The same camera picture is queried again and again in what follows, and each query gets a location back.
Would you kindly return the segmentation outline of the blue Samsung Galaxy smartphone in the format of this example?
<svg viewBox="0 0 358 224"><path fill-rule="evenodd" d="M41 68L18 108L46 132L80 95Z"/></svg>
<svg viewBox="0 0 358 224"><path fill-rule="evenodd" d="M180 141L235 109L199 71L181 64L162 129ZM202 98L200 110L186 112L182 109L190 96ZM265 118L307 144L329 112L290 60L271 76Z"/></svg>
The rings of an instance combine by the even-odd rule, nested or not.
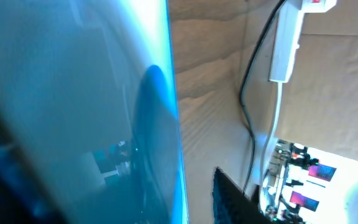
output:
<svg viewBox="0 0 358 224"><path fill-rule="evenodd" d="M66 223L187 223L167 0L0 0L0 118Z"/></svg>

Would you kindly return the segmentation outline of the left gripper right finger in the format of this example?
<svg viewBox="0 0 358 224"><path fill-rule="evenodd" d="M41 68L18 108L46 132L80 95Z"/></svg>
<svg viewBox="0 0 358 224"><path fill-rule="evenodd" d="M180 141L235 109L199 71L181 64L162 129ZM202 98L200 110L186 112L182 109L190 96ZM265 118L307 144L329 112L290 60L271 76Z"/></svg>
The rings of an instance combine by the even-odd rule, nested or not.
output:
<svg viewBox="0 0 358 224"><path fill-rule="evenodd" d="M272 224L219 167L212 197L214 224Z"/></svg>

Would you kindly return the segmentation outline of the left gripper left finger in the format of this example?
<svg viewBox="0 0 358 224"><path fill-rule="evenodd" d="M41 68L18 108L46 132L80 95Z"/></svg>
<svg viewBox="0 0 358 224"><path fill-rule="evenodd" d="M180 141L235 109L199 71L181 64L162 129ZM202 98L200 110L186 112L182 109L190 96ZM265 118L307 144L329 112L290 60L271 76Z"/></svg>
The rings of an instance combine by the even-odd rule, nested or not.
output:
<svg viewBox="0 0 358 224"><path fill-rule="evenodd" d="M0 118L0 223L66 223Z"/></svg>

